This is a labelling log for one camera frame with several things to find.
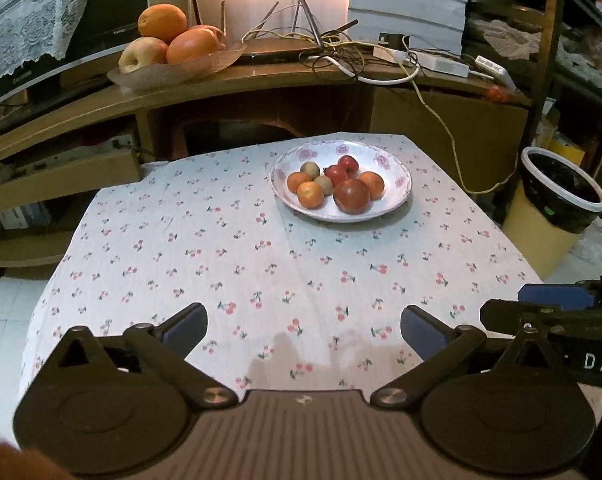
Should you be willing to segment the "small orange tangerine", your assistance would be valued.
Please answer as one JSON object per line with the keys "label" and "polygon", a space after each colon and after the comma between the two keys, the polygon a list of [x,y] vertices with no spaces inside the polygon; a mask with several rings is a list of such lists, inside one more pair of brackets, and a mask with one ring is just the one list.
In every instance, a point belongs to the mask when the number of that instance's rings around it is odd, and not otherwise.
{"label": "small orange tangerine", "polygon": [[298,188],[301,184],[311,182],[313,178],[303,171],[296,171],[289,174],[287,177],[286,185],[287,189],[295,194],[298,192]]}
{"label": "small orange tangerine", "polygon": [[324,203],[325,194],[322,187],[314,181],[301,183],[297,192],[297,199],[303,208],[317,209]]}
{"label": "small orange tangerine", "polygon": [[366,184],[372,200],[380,200],[385,192],[385,181],[374,171],[365,171],[359,174],[359,180]]}

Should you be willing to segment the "large dark red tomato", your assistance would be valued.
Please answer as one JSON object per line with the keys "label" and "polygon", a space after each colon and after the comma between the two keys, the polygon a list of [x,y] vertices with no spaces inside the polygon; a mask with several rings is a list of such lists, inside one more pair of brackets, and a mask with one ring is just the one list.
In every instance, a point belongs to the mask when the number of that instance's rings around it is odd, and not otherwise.
{"label": "large dark red tomato", "polygon": [[371,202],[371,194],[359,179],[348,179],[333,189],[333,201],[345,214],[363,214]]}

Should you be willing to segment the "brown kiwi fruit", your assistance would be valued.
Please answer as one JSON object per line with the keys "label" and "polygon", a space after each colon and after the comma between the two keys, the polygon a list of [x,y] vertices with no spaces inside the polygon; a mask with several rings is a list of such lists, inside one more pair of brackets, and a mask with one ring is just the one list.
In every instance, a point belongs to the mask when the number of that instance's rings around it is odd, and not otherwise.
{"label": "brown kiwi fruit", "polygon": [[307,174],[311,180],[316,179],[322,174],[318,164],[316,162],[311,162],[310,160],[301,166],[300,171],[303,172],[303,174]]}
{"label": "brown kiwi fruit", "polygon": [[325,196],[333,194],[333,182],[331,182],[329,177],[320,174],[314,179],[314,182],[321,187]]}

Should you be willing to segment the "small red tomato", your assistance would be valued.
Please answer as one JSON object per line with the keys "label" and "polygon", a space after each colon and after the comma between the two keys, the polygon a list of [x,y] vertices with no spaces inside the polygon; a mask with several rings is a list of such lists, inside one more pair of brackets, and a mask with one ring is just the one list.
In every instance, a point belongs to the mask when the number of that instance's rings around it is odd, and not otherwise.
{"label": "small red tomato", "polygon": [[338,166],[342,168],[349,176],[359,172],[359,163],[351,155],[343,155],[338,160]]}
{"label": "small red tomato", "polygon": [[338,164],[330,165],[324,169],[324,174],[333,182],[333,188],[337,188],[339,184],[348,180],[349,175],[338,166]]}

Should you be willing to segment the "cherry print tablecloth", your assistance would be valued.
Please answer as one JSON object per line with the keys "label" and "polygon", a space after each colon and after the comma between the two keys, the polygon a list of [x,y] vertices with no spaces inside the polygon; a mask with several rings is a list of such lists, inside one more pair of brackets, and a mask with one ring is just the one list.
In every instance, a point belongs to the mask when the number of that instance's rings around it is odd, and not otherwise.
{"label": "cherry print tablecloth", "polygon": [[86,209],[32,313],[21,388],[62,335],[119,335],[194,302],[208,332],[189,362],[228,388],[371,393],[417,365],[402,310],[476,324],[538,275],[514,244],[405,136],[368,136],[413,178],[408,204],[359,224],[298,214],[269,183],[295,141],[154,162]]}

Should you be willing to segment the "white floral plate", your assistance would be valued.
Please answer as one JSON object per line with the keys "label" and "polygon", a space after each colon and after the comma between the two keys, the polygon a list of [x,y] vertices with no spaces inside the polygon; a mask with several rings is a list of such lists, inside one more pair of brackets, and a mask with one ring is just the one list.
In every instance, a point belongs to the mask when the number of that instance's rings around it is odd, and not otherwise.
{"label": "white floral plate", "polygon": [[331,223],[379,218],[412,201],[413,179],[397,156],[362,142],[312,141],[280,155],[269,183],[300,214]]}

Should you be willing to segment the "wooden tv cabinet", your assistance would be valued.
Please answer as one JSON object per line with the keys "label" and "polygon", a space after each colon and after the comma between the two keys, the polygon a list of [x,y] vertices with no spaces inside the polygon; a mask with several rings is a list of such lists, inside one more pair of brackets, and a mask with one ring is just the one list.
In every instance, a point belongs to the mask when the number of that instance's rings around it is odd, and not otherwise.
{"label": "wooden tv cabinet", "polygon": [[[214,151],[223,128],[243,124],[272,127],[282,138],[401,134],[457,181],[485,190],[510,173],[529,111],[525,96],[479,78],[427,71],[404,86],[373,86],[300,63],[235,65],[145,93],[113,86],[4,133],[0,164],[66,155],[123,134],[132,144],[0,184],[0,211],[129,183],[142,162]],[[44,228],[3,232],[0,226],[0,271],[58,262],[77,223],[77,209],[68,205]]]}

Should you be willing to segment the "white adapter box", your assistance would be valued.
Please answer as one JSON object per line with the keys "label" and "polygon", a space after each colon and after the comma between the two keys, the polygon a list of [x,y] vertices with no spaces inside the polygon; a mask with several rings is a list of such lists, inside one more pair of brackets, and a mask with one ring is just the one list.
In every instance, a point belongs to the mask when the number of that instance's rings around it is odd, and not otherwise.
{"label": "white adapter box", "polygon": [[510,91],[516,91],[517,86],[510,77],[505,67],[499,65],[488,58],[484,58],[482,55],[478,55],[474,59],[474,64],[481,70],[481,72],[492,76],[499,84],[509,89]]}

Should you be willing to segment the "wooden shelf unit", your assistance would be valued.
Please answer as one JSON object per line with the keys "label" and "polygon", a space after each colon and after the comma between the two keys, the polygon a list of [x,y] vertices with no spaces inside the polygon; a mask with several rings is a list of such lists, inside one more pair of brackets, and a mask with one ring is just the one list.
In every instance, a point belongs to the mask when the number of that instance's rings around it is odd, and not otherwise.
{"label": "wooden shelf unit", "polygon": [[602,164],[602,13],[590,0],[469,0],[462,53],[507,70],[530,101],[523,137],[532,140],[547,104],[558,132]]}

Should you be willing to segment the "glass leaf fruit dish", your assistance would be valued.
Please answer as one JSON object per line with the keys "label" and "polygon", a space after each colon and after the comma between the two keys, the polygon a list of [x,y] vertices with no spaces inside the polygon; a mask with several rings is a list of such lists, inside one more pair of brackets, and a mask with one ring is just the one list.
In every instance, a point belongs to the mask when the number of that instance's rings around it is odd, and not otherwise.
{"label": "glass leaf fruit dish", "polygon": [[199,80],[233,65],[246,50],[246,44],[236,42],[226,49],[208,54],[195,61],[181,64],[155,64],[134,70],[130,74],[123,74],[114,68],[107,73],[108,79],[121,88],[132,92],[145,92],[175,84]]}

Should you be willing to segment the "white power strip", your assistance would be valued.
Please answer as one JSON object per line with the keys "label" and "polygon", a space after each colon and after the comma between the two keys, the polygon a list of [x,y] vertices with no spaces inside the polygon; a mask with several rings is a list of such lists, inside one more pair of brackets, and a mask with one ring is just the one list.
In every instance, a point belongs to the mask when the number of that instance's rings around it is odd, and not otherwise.
{"label": "white power strip", "polygon": [[470,68],[466,64],[428,52],[402,51],[374,46],[373,55],[393,64],[417,62],[423,70],[461,78],[467,78],[470,72]]}

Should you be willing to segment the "yellow apple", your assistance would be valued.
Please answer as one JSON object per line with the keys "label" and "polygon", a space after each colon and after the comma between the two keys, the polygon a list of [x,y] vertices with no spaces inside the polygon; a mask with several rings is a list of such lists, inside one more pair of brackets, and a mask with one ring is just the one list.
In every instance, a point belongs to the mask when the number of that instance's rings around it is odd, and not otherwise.
{"label": "yellow apple", "polygon": [[140,68],[167,63],[167,44],[155,37],[140,37],[121,53],[118,67],[121,74],[130,74]]}

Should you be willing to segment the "front large orange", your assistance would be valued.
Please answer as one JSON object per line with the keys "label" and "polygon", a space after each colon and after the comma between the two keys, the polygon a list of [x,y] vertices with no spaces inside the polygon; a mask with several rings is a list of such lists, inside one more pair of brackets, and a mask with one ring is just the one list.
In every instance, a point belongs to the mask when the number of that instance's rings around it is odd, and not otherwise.
{"label": "front large orange", "polygon": [[214,28],[192,27],[171,41],[167,47],[167,62],[173,65],[195,61],[222,49],[219,35]]}

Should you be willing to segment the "large orange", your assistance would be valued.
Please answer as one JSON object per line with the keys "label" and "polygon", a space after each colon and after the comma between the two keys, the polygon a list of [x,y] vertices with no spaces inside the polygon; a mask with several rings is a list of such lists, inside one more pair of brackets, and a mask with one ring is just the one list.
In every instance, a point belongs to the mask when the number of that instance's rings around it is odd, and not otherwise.
{"label": "large orange", "polygon": [[187,29],[187,17],[181,8],[171,3],[158,3],[145,9],[138,18],[138,32],[171,44]]}
{"label": "large orange", "polygon": [[167,47],[167,62],[173,65],[195,61],[222,49],[219,35],[214,28],[192,27],[171,41]]}

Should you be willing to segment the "white stacked boards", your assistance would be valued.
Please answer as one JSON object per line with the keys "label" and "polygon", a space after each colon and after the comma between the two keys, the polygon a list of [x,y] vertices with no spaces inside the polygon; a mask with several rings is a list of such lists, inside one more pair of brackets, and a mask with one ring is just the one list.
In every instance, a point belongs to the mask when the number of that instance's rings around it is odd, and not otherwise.
{"label": "white stacked boards", "polygon": [[375,42],[382,32],[402,34],[413,48],[458,54],[468,0],[349,0],[350,37]]}

